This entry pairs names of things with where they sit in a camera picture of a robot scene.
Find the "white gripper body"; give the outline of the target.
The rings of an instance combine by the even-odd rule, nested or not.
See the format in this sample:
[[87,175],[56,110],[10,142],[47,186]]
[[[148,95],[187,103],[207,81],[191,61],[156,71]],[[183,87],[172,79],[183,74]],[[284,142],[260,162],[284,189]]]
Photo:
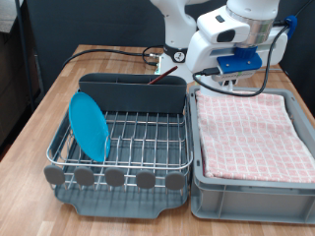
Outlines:
[[192,37],[186,57],[186,65],[191,73],[202,73],[213,81],[241,80],[252,77],[267,62],[278,64],[287,44],[286,30],[276,40],[271,59],[268,59],[271,45],[280,32],[272,29],[263,43],[246,44],[244,42],[218,42],[220,34],[208,39],[206,34],[198,30]]

